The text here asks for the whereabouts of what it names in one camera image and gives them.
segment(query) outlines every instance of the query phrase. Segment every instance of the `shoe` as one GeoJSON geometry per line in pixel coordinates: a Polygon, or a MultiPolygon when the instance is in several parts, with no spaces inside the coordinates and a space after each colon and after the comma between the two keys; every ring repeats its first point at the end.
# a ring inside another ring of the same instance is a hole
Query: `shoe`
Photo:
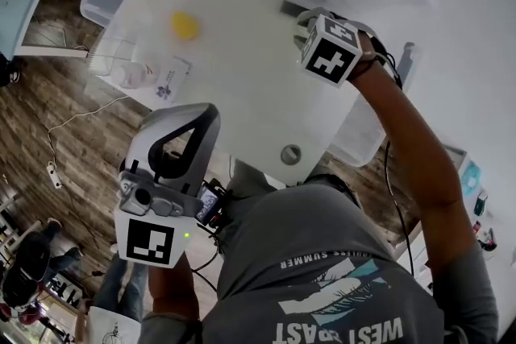
{"type": "Polygon", "coordinates": [[[19,81],[20,77],[21,77],[21,73],[16,70],[10,74],[10,82],[16,83],[17,81],[19,81]]]}
{"type": "Polygon", "coordinates": [[[58,224],[61,228],[63,227],[63,224],[61,224],[59,221],[57,221],[55,218],[49,218],[47,220],[47,224],[50,224],[51,222],[55,222],[56,224],[58,224]]]}

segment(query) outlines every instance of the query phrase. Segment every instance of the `cable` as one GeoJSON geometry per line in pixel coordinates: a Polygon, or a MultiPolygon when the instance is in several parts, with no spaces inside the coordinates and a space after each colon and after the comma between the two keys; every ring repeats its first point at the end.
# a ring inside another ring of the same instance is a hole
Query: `cable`
{"type": "Polygon", "coordinates": [[[378,58],[376,56],[374,56],[372,59],[370,60],[362,60],[361,62],[358,62],[358,64],[368,64],[367,66],[364,66],[360,71],[358,70],[358,68],[355,68],[353,69],[353,72],[351,72],[349,74],[349,76],[347,77],[347,80],[350,81],[350,82],[353,82],[357,77],[361,77],[364,73],[366,73],[370,68],[372,68],[372,66],[374,65],[375,62],[378,61],[378,58]]]}
{"type": "MultiPolygon", "coordinates": [[[[51,27],[53,29],[57,29],[58,31],[61,31],[62,35],[63,35],[63,43],[64,43],[64,47],[67,48],[68,47],[68,42],[66,41],[66,32],[65,32],[65,29],[63,27],[58,27],[58,26],[53,26],[49,23],[40,23],[40,21],[38,20],[38,18],[36,18],[36,16],[32,16],[34,18],[34,20],[36,21],[36,23],[38,23],[40,26],[48,26],[48,27],[51,27]]],[[[47,36],[45,36],[43,33],[41,33],[40,31],[37,31],[41,36],[43,36],[46,40],[50,41],[51,43],[55,44],[56,46],[60,46],[58,44],[56,44],[56,42],[54,42],[53,40],[49,39],[47,36]]]]}
{"type": "Polygon", "coordinates": [[[215,287],[215,286],[214,286],[214,285],[213,285],[213,284],[212,284],[212,283],[211,283],[211,282],[210,282],[210,281],[209,281],[209,280],[208,280],[208,279],[207,279],[203,274],[199,274],[199,273],[198,273],[197,271],[195,271],[195,270],[192,270],[192,272],[193,272],[196,276],[198,276],[198,277],[202,278],[202,279],[203,279],[203,280],[204,280],[208,285],[210,285],[210,287],[211,287],[211,289],[212,289],[212,290],[214,290],[215,292],[217,292],[217,288],[216,288],[216,287],[215,287]]]}
{"type": "MultiPolygon", "coordinates": [[[[378,53],[378,52],[373,52],[372,54],[374,54],[375,57],[382,59],[384,61],[384,64],[387,64],[389,66],[389,68],[393,72],[394,81],[396,82],[396,85],[401,90],[403,90],[402,79],[396,70],[396,60],[394,59],[394,56],[392,56],[388,52],[385,54],[385,56],[383,56],[381,53],[378,53]]],[[[399,216],[400,222],[402,223],[403,234],[405,235],[405,241],[406,241],[406,248],[409,252],[410,274],[412,274],[412,276],[414,276],[414,261],[412,259],[412,250],[410,249],[409,233],[406,230],[405,220],[403,219],[402,211],[400,210],[400,207],[397,204],[396,198],[393,193],[393,188],[391,187],[390,179],[389,179],[389,169],[387,168],[387,164],[389,162],[389,149],[390,149],[390,141],[387,142],[387,146],[385,148],[385,159],[384,159],[385,183],[387,184],[387,189],[389,191],[389,195],[390,195],[391,199],[393,200],[394,206],[396,207],[397,215],[399,216]]]]}
{"type": "MultiPolygon", "coordinates": [[[[52,136],[50,135],[50,133],[52,131],[54,131],[55,129],[58,129],[58,128],[61,128],[63,127],[64,125],[68,124],[69,122],[71,122],[72,120],[74,120],[75,118],[79,117],[79,116],[86,116],[86,115],[91,115],[91,114],[96,114],[98,112],[100,112],[101,110],[104,110],[105,108],[107,108],[108,106],[111,106],[113,105],[114,103],[118,102],[118,101],[121,101],[123,99],[127,99],[128,96],[124,96],[124,97],[117,97],[116,99],[114,99],[113,101],[105,104],[104,106],[101,106],[100,108],[98,108],[97,110],[94,110],[92,112],[87,112],[87,113],[84,113],[84,114],[75,114],[73,115],[69,120],[61,123],[60,125],[57,125],[57,126],[53,126],[52,128],[48,129],[44,124],[43,122],[41,122],[40,118],[37,116],[37,114],[35,113],[35,111],[25,102],[23,101],[17,93],[14,93],[12,92],[13,95],[16,97],[16,99],[18,99],[19,102],[21,102],[23,105],[25,105],[29,110],[30,112],[32,113],[32,115],[34,116],[35,119],[37,119],[38,123],[47,131],[47,138],[48,138],[48,143],[50,144],[50,149],[52,151],[52,159],[53,161],[52,164],[54,165],[54,168],[56,169],[56,173],[58,173],[57,171],[57,160],[56,160],[56,151],[54,149],[54,146],[52,144],[52,136]]],[[[100,252],[100,247],[98,245],[98,242],[97,242],[97,239],[95,238],[95,235],[93,233],[93,231],[84,223],[84,221],[81,219],[81,217],[79,217],[78,214],[76,214],[74,212],[75,210],[75,206],[74,206],[74,202],[73,202],[73,197],[72,197],[72,194],[70,193],[69,191],[69,188],[66,186],[66,185],[62,185],[62,187],[66,190],[66,193],[68,194],[69,196],[69,199],[70,199],[70,205],[72,206],[72,208],[70,209],[70,212],[72,213],[72,215],[86,228],[86,230],[89,232],[89,235],[91,235],[91,238],[93,238],[94,240],[94,243],[95,243],[95,246],[97,247],[97,250],[100,252]]]]}
{"type": "Polygon", "coordinates": [[[393,67],[396,68],[396,60],[394,59],[394,56],[392,56],[390,53],[385,53],[385,55],[389,58],[390,63],[393,67]]]}
{"type": "Polygon", "coordinates": [[[406,240],[406,248],[409,252],[410,273],[412,274],[412,276],[414,276],[414,261],[412,260],[412,250],[410,249],[409,233],[406,230],[405,221],[403,220],[402,212],[400,210],[400,207],[397,205],[396,198],[394,197],[394,194],[393,194],[393,189],[390,186],[389,171],[387,169],[387,162],[389,161],[389,149],[390,149],[390,141],[387,142],[387,147],[385,148],[385,159],[384,159],[385,183],[387,184],[387,189],[389,190],[389,195],[390,195],[391,199],[393,200],[394,206],[396,207],[397,214],[400,218],[400,221],[402,222],[403,234],[405,235],[405,240],[406,240]]]}
{"type": "Polygon", "coordinates": [[[74,120],[75,118],[79,117],[79,116],[87,116],[87,115],[93,115],[93,114],[96,114],[98,112],[100,112],[101,110],[104,110],[105,108],[107,108],[108,106],[111,106],[113,105],[114,103],[118,102],[118,101],[122,101],[123,99],[127,99],[128,96],[122,96],[122,97],[117,97],[116,99],[114,99],[113,101],[109,102],[108,104],[104,105],[104,106],[101,106],[100,108],[98,108],[97,110],[94,110],[92,112],[86,112],[84,114],[75,114],[73,115],[68,121],[65,121],[63,123],[61,123],[60,125],[57,125],[57,126],[53,126],[52,128],[50,129],[47,129],[45,127],[45,129],[47,129],[47,137],[48,137],[48,142],[50,143],[50,149],[52,150],[52,154],[53,154],[53,163],[54,163],[54,168],[56,169],[56,172],[57,172],[57,165],[56,165],[56,151],[54,150],[54,146],[52,145],[52,136],[50,136],[50,133],[52,131],[54,131],[55,129],[58,129],[58,128],[61,128],[63,127],[64,125],[68,124],[69,122],[71,122],[72,120],[74,120]]]}
{"type": "Polygon", "coordinates": [[[232,156],[229,155],[229,167],[227,169],[227,172],[229,173],[229,179],[232,180],[233,179],[233,176],[231,176],[231,158],[232,156]]]}
{"type": "Polygon", "coordinates": [[[215,252],[215,255],[213,257],[211,257],[211,259],[208,260],[206,263],[201,265],[199,268],[192,269],[192,273],[196,274],[197,276],[202,278],[211,287],[211,289],[213,289],[215,292],[217,292],[217,288],[199,271],[202,270],[203,268],[206,268],[208,265],[210,265],[211,263],[213,263],[216,260],[217,255],[220,253],[220,241],[218,240],[215,232],[211,232],[204,225],[197,224],[197,226],[199,228],[201,228],[202,230],[204,230],[205,232],[207,232],[208,234],[210,234],[210,238],[213,238],[215,241],[215,244],[217,245],[217,251],[215,252]]]}

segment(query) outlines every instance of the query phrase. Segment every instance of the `jeans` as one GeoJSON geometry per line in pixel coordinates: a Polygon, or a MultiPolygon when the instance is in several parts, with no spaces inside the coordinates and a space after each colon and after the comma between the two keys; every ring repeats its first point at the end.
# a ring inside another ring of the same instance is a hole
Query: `jeans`
{"type": "MultiPolygon", "coordinates": [[[[44,235],[50,243],[60,232],[60,230],[61,225],[59,225],[57,222],[49,222],[48,225],[41,231],[41,234],[44,235]]],[[[54,278],[59,271],[64,271],[65,269],[74,265],[75,262],[79,261],[80,259],[81,252],[77,247],[70,248],[68,251],[66,251],[66,253],[64,253],[64,255],[50,258],[47,271],[45,272],[41,282],[43,284],[47,284],[48,281],[54,278]]]]}
{"type": "Polygon", "coordinates": [[[119,302],[122,279],[126,270],[127,261],[115,254],[104,275],[104,281],[94,298],[93,306],[141,322],[144,316],[144,295],[148,268],[147,265],[142,263],[134,264],[131,278],[119,302]]]}
{"type": "MultiPolygon", "coordinates": [[[[321,165],[317,165],[303,183],[303,185],[308,184],[330,186],[343,193],[358,206],[358,202],[349,187],[340,178],[336,175],[332,175],[327,168],[321,165]]],[[[224,207],[231,223],[225,226],[218,235],[223,254],[225,254],[225,251],[227,251],[231,245],[231,241],[236,231],[239,229],[240,224],[248,213],[252,211],[258,201],[263,196],[277,191],[267,182],[263,172],[254,169],[252,166],[240,160],[235,161],[234,176],[228,184],[227,190],[231,190],[232,196],[235,199],[224,207]]]]}

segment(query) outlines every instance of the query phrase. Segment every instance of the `yellow object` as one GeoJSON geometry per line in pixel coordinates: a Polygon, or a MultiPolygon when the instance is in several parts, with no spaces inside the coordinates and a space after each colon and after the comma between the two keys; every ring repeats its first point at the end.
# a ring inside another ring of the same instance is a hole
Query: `yellow object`
{"type": "Polygon", "coordinates": [[[170,19],[174,33],[181,40],[193,40],[199,36],[199,22],[185,12],[174,12],[170,19]]]}

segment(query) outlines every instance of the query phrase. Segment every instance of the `power strip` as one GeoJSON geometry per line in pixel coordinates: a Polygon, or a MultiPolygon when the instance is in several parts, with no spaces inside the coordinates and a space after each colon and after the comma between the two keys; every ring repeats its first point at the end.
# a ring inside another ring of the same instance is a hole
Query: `power strip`
{"type": "Polygon", "coordinates": [[[61,189],[63,184],[61,183],[61,180],[59,179],[59,176],[56,172],[56,165],[54,165],[53,162],[49,162],[47,166],[47,172],[50,176],[50,179],[52,180],[52,183],[54,184],[55,189],[61,189]]]}

